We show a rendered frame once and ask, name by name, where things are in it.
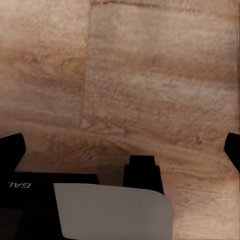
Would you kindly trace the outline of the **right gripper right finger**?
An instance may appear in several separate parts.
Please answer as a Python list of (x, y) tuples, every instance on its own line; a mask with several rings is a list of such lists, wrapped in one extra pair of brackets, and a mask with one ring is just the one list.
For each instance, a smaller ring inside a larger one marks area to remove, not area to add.
[(240, 173), (240, 135), (228, 133), (224, 151)]

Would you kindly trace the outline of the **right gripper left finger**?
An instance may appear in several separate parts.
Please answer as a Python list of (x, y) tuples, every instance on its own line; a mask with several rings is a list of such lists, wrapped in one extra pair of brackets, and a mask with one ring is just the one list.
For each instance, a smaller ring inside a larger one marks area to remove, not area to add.
[(22, 133), (0, 138), (0, 193), (25, 153), (26, 144)]

